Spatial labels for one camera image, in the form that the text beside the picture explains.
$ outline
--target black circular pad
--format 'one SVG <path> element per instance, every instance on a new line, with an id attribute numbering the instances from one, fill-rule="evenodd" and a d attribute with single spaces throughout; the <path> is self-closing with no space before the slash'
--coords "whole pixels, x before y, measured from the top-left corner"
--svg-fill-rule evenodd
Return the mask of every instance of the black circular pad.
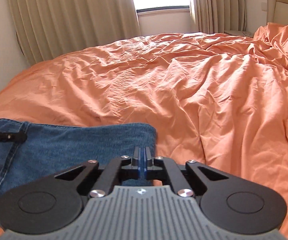
<path id="1" fill-rule="evenodd" d="M 260 211 L 264 200 L 251 192 L 236 192 L 227 198 L 228 206 L 241 214 L 252 214 Z"/>
<path id="2" fill-rule="evenodd" d="M 46 234 L 69 225 L 82 208 L 83 201 L 70 181 L 42 179 L 0 197 L 0 223 L 17 233 Z"/>
<path id="3" fill-rule="evenodd" d="M 26 213 L 40 214 L 51 210 L 56 198 L 47 192 L 31 192 L 21 197 L 18 204 Z"/>
<path id="4" fill-rule="evenodd" d="M 235 176 L 210 182 L 200 208 L 215 225 L 241 235 L 279 228 L 287 213 L 286 203 L 277 192 Z"/>

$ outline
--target window frame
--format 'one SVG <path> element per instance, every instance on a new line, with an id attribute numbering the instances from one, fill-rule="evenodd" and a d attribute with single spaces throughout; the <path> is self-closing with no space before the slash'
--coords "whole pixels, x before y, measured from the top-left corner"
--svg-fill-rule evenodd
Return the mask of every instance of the window frame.
<path id="1" fill-rule="evenodd" d="M 161 6 L 161 7 L 137 9 L 136 12 L 142 13 L 142 12 L 169 10 L 169 9 L 189 9 L 189 5 Z"/>

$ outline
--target wall outlet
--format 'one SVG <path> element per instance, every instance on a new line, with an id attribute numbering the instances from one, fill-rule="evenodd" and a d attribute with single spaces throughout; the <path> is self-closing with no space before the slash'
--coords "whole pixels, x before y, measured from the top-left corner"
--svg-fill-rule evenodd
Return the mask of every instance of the wall outlet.
<path id="1" fill-rule="evenodd" d="M 262 2 L 262 11 L 267 12 L 267 3 Z"/>

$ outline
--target orange bedsheet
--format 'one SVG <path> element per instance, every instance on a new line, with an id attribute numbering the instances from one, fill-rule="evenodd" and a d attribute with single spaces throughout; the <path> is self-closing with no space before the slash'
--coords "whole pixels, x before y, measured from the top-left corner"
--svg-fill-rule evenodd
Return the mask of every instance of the orange bedsheet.
<path id="1" fill-rule="evenodd" d="M 288 26 L 261 27 L 254 40 L 172 33 L 63 55 L 16 76 L 0 93 L 0 118 L 146 122 L 158 155 L 271 187 L 288 205 Z"/>

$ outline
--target gray rubber grip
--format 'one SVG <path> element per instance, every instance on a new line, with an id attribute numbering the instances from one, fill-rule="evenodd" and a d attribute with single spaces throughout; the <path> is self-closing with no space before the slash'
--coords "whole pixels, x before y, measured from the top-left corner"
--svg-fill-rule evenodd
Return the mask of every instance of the gray rubber grip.
<path id="1" fill-rule="evenodd" d="M 285 240 L 278 230 L 238 235 L 211 223 L 195 199 L 175 195 L 169 186 L 121 187 L 88 201 L 69 226 L 45 235 L 7 230 L 0 240 Z"/>

